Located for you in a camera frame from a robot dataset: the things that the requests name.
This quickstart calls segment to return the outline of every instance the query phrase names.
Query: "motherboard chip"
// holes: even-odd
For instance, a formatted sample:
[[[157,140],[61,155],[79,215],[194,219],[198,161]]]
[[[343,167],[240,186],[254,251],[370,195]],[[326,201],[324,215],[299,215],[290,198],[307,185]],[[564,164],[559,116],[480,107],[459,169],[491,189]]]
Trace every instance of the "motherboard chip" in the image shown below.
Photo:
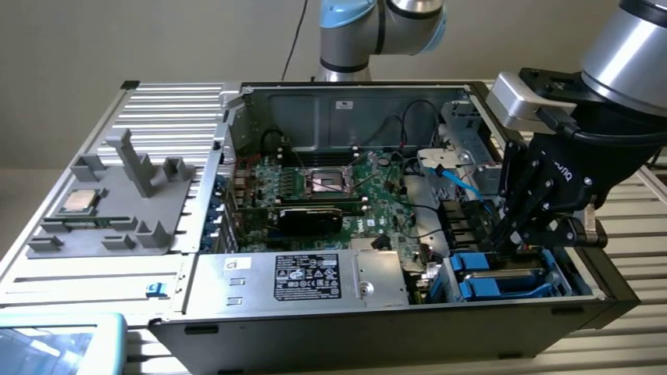
[[[346,180],[339,170],[316,170],[311,173],[312,191],[319,193],[342,192]]]
[[[60,208],[60,215],[89,215],[100,196],[95,189],[72,190]]]

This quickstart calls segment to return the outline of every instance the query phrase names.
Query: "metal side panel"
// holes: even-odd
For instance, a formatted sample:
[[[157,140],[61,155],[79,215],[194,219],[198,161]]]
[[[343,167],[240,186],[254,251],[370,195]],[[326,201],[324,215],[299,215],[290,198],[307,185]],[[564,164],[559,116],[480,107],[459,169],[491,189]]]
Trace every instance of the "metal side panel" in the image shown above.
[[[77,154],[96,152],[105,165],[120,165],[104,135],[112,128],[124,128],[132,132],[136,151],[148,153],[153,164],[161,164],[167,156],[180,156],[198,167],[171,250],[167,255],[145,257],[25,257],[25,240],[40,230],[36,223],[55,209],[72,182],[68,168],[0,262],[0,311],[116,311],[125,315],[129,326],[141,326],[147,318],[183,309],[195,255],[180,252],[192,246],[188,232],[214,138],[224,144],[222,152],[231,155],[226,134],[216,132],[224,127],[227,101],[238,94],[238,85],[236,90],[234,87],[219,83],[141,84],[120,91]],[[212,171],[212,177],[230,172],[230,167],[222,167]],[[167,296],[147,298],[145,287],[157,282],[167,285]]]

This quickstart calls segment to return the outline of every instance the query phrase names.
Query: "warning label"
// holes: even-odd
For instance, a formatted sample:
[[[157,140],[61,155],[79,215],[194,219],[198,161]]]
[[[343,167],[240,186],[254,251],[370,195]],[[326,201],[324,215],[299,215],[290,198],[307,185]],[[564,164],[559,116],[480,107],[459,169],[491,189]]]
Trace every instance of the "warning label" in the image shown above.
[[[338,254],[278,255],[274,297],[279,301],[340,298]]]

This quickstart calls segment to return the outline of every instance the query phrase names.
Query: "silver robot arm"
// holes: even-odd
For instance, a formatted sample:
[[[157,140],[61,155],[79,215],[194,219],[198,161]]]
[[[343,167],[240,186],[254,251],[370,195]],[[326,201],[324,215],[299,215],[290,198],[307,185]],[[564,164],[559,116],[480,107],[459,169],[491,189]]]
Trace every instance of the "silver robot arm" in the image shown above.
[[[319,81],[371,80],[371,55],[432,50],[446,30],[444,0],[322,0]]]
[[[500,73],[487,97],[498,121],[531,130],[507,141],[499,195],[504,218],[491,242],[600,248],[595,209],[667,145],[667,0],[620,0],[575,73]]]

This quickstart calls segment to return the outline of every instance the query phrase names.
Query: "black cable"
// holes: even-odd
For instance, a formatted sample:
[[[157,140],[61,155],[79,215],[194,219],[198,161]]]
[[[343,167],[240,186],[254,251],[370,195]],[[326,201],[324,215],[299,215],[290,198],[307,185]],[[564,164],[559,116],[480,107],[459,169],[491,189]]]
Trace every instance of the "black cable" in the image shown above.
[[[286,63],[284,63],[283,76],[280,76],[280,80],[284,80],[284,75],[288,72],[290,61],[292,61],[294,48],[296,47],[296,40],[299,39],[299,32],[302,31],[302,23],[303,23],[303,17],[306,16],[307,7],[308,7],[308,0],[303,0],[302,17],[299,18],[299,24],[296,26],[296,33],[294,34],[292,48],[290,49],[288,61],[286,61]]]
[[[438,125],[440,124],[440,111],[438,111],[438,108],[436,106],[434,105],[434,103],[428,102],[426,99],[418,99],[415,101],[412,101],[406,109],[403,110],[403,116],[402,116],[402,143],[403,143],[403,146],[407,145],[407,131],[406,131],[406,117],[407,117],[407,111],[410,111],[410,108],[418,104],[418,103],[424,103],[428,105],[428,107],[431,108],[431,110],[434,111],[434,115],[435,115],[435,120],[436,120],[436,126],[435,128],[438,129]]]
[[[640,147],[667,144],[667,132],[634,135],[595,134],[586,131],[572,133],[572,139],[596,146]]]
[[[663,166],[658,166],[658,158],[660,157],[660,154],[663,152],[663,149],[658,150],[654,154],[654,157],[651,158],[650,162],[644,163],[646,167],[650,170],[659,170]]]
[[[384,126],[387,125],[388,121],[391,119],[396,119],[398,123],[400,123],[400,131],[402,131],[402,137],[400,137],[400,143],[403,143],[403,132],[404,132],[404,126],[403,126],[403,121],[400,120],[400,116],[396,115],[396,114],[392,114],[392,115],[388,115],[387,117],[384,117],[384,120],[383,120],[383,123],[380,124],[378,130],[375,131],[375,133],[366,139],[366,141],[363,141],[360,143],[360,145],[367,145],[368,142],[371,142],[374,140],[374,138],[378,136],[378,134],[380,133],[380,131],[384,129]]]
[[[388,190],[388,187],[387,187],[387,183],[388,183],[388,177],[391,176],[392,174],[392,171],[394,171],[394,167],[396,166],[395,163],[392,163],[392,166],[388,168],[388,172],[387,172],[387,177],[384,178],[384,188],[387,189],[387,192],[388,192],[388,197],[400,205],[406,205],[407,207],[416,207],[416,208],[422,208],[422,209],[430,209],[434,213],[438,213],[438,209],[434,209],[432,207],[428,207],[427,205],[414,205],[412,203],[407,203],[407,202],[403,202],[403,201],[399,201],[395,197],[394,197],[394,194],[392,192]]]
[[[278,133],[280,135],[280,137],[284,136],[284,133],[280,129],[271,128],[271,129],[264,130],[264,133],[262,133],[262,137],[260,137],[260,155],[264,155],[264,153],[266,153],[264,142],[267,140],[267,136],[272,133]]]
[[[536,116],[559,135],[588,145],[642,147],[667,144],[667,132],[664,131],[660,133],[630,135],[588,133],[582,130],[576,124],[576,120],[560,108],[539,108]]]
[[[411,240],[418,240],[419,238],[424,238],[426,236],[431,236],[434,233],[438,233],[442,231],[442,228],[440,229],[435,229],[432,230],[431,232],[428,232],[427,234],[423,234],[422,236],[411,236],[408,234],[406,234],[406,223],[410,219],[407,219],[406,221],[403,221],[403,224],[400,225],[399,227],[399,230],[400,230],[400,234],[406,237],[406,238],[410,238]]]

